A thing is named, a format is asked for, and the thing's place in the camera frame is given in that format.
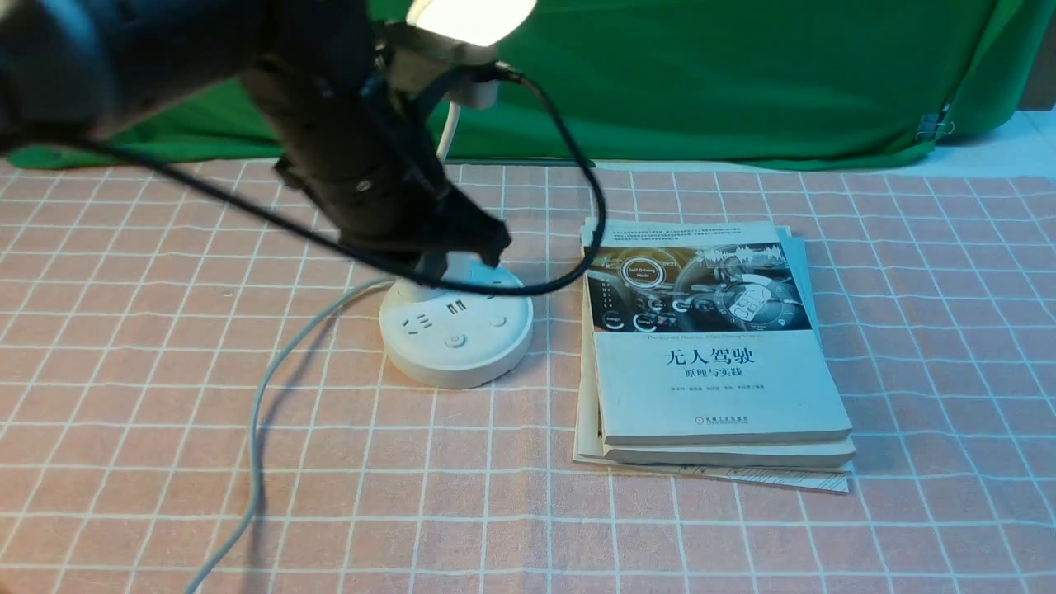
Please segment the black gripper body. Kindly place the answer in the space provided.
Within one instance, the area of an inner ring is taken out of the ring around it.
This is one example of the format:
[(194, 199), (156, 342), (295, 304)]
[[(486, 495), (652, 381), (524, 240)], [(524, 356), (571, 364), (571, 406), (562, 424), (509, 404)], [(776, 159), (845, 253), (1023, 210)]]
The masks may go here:
[(362, 89), (377, 67), (373, 49), (306, 64), (274, 52), (242, 70), (240, 83), (280, 140), (286, 180), (340, 245), (381, 257), (459, 252), (453, 219), (370, 113)]

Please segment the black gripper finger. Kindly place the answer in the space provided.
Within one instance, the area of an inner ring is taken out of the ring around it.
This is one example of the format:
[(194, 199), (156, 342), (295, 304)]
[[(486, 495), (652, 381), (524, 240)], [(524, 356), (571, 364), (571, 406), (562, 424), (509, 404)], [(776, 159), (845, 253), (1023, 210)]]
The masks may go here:
[(474, 253), (483, 264), (497, 267), (512, 244), (505, 222), (486, 214), (468, 198), (444, 198), (427, 208), (412, 230), (412, 248), (420, 252)]

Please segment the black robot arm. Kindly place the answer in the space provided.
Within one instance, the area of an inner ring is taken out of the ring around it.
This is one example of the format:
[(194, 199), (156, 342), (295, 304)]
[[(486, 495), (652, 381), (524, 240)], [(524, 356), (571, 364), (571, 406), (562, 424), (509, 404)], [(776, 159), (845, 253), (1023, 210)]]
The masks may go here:
[(497, 266), (507, 226), (446, 177), (426, 125), (446, 83), (493, 64), (365, 1), (4, 1), (2, 151), (82, 147), (237, 79), (344, 247)]

